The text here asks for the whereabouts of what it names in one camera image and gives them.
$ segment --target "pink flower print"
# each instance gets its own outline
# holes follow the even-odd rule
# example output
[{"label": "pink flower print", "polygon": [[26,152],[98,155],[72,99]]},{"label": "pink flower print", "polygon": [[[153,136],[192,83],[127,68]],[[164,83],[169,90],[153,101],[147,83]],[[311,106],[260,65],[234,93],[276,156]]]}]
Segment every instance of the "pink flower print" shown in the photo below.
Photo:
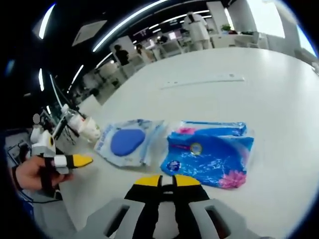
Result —
[{"label": "pink flower print", "polygon": [[187,127],[181,127],[178,130],[176,130],[177,133],[182,133],[182,134],[194,134],[196,131],[195,128],[187,128]]},{"label": "pink flower print", "polygon": [[246,175],[237,170],[230,170],[229,174],[224,174],[218,182],[221,188],[239,188],[246,182]]}]

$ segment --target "blue plastic package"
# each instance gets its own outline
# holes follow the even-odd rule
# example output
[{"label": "blue plastic package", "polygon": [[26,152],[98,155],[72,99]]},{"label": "blue plastic package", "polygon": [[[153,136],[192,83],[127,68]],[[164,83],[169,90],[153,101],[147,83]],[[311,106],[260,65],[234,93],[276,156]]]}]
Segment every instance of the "blue plastic package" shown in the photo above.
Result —
[{"label": "blue plastic package", "polygon": [[162,124],[163,120],[145,119],[110,123],[102,131],[94,150],[119,167],[150,165],[145,159],[147,150]]},{"label": "blue plastic package", "polygon": [[246,164],[254,142],[246,124],[183,121],[168,137],[161,169],[204,185],[238,188],[246,182]]}]

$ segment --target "blue oval object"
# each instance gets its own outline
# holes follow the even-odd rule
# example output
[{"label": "blue oval object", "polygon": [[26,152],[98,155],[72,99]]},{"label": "blue oval object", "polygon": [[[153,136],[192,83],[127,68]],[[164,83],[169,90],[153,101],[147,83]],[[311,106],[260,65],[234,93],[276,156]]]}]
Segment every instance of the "blue oval object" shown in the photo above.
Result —
[{"label": "blue oval object", "polygon": [[145,140],[145,133],[140,129],[120,129],[111,140],[111,151],[116,156],[126,156]]}]

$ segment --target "ceiling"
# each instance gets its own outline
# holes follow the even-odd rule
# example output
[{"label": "ceiling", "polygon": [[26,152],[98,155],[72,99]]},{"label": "ceiling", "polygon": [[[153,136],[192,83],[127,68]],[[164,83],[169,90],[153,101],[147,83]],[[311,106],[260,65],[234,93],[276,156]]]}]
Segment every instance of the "ceiling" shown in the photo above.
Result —
[{"label": "ceiling", "polygon": [[[10,52],[7,60],[11,60],[12,64],[11,70],[7,67],[7,87],[5,88],[11,91],[16,99],[31,93],[28,100],[23,98],[23,102],[30,101],[29,105],[35,109],[48,105],[56,101],[48,73],[57,76],[57,84],[65,93],[79,67],[84,65],[74,85],[110,52],[109,44],[119,36],[129,35],[132,40],[140,40],[133,35],[143,28],[185,14],[190,10],[208,9],[205,0],[167,0],[132,19],[96,52],[92,52],[97,42],[114,26],[136,10],[153,2],[156,0],[134,0],[125,1],[125,3],[105,0],[58,0],[56,2],[46,0],[41,4],[22,2],[18,7],[12,2],[15,14],[11,15],[8,21],[15,25],[7,29],[7,35],[10,36],[8,38]],[[227,6],[228,2],[229,0],[222,0],[224,6]],[[49,18],[44,39],[41,40],[33,33],[33,29],[42,21],[43,16],[54,3],[56,5]],[[101,20],[107,22],[93,38],[72,47],[82,26]],[[165,32],[169,30],[169,24],[161,25],[161,28]],[[38,81],[40,68],[43,69],[45,86],[43,92],[40,90]]]}]

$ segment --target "white cup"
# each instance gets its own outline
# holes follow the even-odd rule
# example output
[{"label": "white cup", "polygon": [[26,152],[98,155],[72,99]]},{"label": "white cup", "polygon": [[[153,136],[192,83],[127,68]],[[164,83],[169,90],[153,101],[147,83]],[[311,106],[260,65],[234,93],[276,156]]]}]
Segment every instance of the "white cup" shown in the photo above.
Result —
[{"label": "white cup", "polygon": [[90,142],[96,142],[101,136],[100,127],[91,117],[87,117],[85,119],[85,121],[80,125],[78,132]]}]

